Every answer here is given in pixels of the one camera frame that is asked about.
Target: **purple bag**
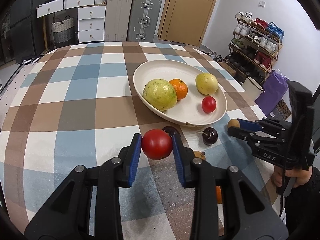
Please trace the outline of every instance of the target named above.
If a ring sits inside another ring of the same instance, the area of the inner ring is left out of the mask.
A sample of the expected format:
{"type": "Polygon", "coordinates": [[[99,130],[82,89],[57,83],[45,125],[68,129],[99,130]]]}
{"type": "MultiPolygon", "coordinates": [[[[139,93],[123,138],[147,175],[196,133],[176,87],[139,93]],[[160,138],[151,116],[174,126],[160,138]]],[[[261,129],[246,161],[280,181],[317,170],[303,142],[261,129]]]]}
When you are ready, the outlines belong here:
{"type": "Polygon", "coordinates": [[[263,84],[265,92],[262,93],[255,101],[265,116],[272,112],[283,97],[284,93],[288,90],[288,80],[289,79],[284,77],[279,70],[271,71],[270,76],[263,84]]]}

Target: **bucket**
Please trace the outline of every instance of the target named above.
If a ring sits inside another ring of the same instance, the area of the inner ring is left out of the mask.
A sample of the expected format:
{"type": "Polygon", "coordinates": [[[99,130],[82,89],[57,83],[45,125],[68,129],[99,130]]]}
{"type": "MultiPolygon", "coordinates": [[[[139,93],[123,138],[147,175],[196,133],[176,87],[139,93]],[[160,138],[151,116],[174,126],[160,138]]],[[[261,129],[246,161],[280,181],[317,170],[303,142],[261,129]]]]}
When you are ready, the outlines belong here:
{"type": "Polygon", "coordinates": [[[247,77],[242,88],[247,92],[248,96],[255,101],[265,90],[253,78],[247,77]]]}

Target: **human hand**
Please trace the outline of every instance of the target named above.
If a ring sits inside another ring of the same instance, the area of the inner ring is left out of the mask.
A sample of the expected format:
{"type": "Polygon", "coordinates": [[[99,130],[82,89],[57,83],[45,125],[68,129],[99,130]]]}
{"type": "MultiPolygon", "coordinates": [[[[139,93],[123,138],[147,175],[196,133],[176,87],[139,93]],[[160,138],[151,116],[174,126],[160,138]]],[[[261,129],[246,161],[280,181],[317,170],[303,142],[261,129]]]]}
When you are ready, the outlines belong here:
{"type": "MultiPolygon", "coordinates": [[[[271,180],[277,187],[282,186],[282,172],[283,172],[282,168],[275,166],[275,171],[271,175],[271,180]]],[[[297,168],[294,168],[292,170],[287,170],[285,171],[285,175],[287,177],[297,178],[293,187],[302,186],[310,180],[312,175],[312,166],[309,167],[308,171],[297,169],[297,168]]]]}

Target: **shelf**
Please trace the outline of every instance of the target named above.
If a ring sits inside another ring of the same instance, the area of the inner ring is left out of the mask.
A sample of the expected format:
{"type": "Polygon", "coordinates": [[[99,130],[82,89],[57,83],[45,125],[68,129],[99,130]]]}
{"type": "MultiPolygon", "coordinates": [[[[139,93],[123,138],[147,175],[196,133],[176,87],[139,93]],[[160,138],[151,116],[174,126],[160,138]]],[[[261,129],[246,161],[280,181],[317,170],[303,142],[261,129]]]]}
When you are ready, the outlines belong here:
{"type": "Polygon", "coordinates": [[[235,65],[233,65],[227,58],[223,58],[224,61],[228,64],[231,65],[231,67],[243,78],[246,79],[247,75],[245,73],[243,73],[239,68],[237,68],[235,65]]]}
{"type": "Polygon", "coordinates": [[[238,22],[246,23],[247,25],[249,25],[251,28],[253,28],[253,29],[256,30],[257,32],[262,33],[263,35],[268,36],[268,37],[270,36],[270,38],[272,38],[274,41],[276,41],[276,42],[278,42],[279,44],[282,45],[282,43],[280,43],[279,38],[278,38],[277,36],[275,36],[275,35],[273,35],[273,34],[270,35],[270,33],[268,33],[267,31],[262,30],[262,29],[258,28],[257,26],[255,26],[255,25],[253,25],[253,24],[251,24],[251,23],[248,23],[248,22],[246,22],[246,21],[244,21],[244,20],[240,20],[240,19],[238,19],[238,18],[236,18],[236,19],[238,20],[238,22]]]}
{"type": "Polygon", "coordinates": [[[243,56],[246,60],[250,61],[252,64],[254,64],[255,66],[257,66],[258,68],[260,68],[264,73],[270,73],[269,70],[271,69],[271,67],[269,67],[268,69],[264,69],[263,67],[261,67],[260,65],[258,65],[257,63],[255,63],[255,61],[253,61],[252,59],[250,59],[247,55],[243,54],[241,50],[237,49],[234,46],[229,45],[229,48],[233,49],[234,51],[236,51],[237,53],[239,53],[241,56],[243,56]]]}
{"type": "Polygon", "coordinates": [[[257,45],[257,44],[256,44],[256,43],[254,43],[253,41],[250,41],[250,40],[248,40],[248,39],[246,39],[246,38],[244,38],[244,37],[240,36],[238,33],[233,32],[233,34],[234,34],[234,35],[239,36],[241,39],[244,39],[245,41],[249,42],[250,44],[253,44],[253,45],[257,46],[257,47],[258,47],[258,49],[260,49],[263,53],[265,53],[265,54],[267,54],[268,56],[273,57],[274,59],[276,59],[276,60],[277,60],[276,55],[278,54],[278,50],[277,50],[274,54],[271,54],[271,53],[270,53],[270,52],[268,52],[266,49],[264,49],[264,48],[260,47],[259,45],[257,45]]]}

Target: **tablecloth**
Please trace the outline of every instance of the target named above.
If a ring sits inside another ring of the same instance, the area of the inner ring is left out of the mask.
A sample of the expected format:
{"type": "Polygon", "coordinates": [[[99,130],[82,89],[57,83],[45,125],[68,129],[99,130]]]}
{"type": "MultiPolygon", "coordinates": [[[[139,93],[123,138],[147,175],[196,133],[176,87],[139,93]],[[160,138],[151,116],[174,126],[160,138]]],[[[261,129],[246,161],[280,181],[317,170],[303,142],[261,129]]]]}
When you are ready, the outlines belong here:
{"type": "MultiPolygon", "coordinates": [[[[205,151],[210,164],[238,166],[272,204],[276,199],[272,165],[253,158],[246,142],[226,132],[232,118],[262,117],[259,107],[218,63],[189,46],[102,42],[56,49],[25,78],[0,133],[0,180],[10,218],[23,232],[76,165],[102,165],[128,146],[134,133],[143,135],[167,125],[181,132],[186,147],[205,151]],[[157,59],[185,62],[217,77],[228,109],[212,125],[219,135],[213,146],[203,144],[196,128],[155,115],[137,96],[134,71],[157,59]]],[[[130,189],[120,188],[119,196],[125,239],[188,239],[194,191],[181,188],[172,155],[154,161],[141,152],[135,182],[130,189]]],[[[92,232],[93,212],[90,217],[92,232]]]]}

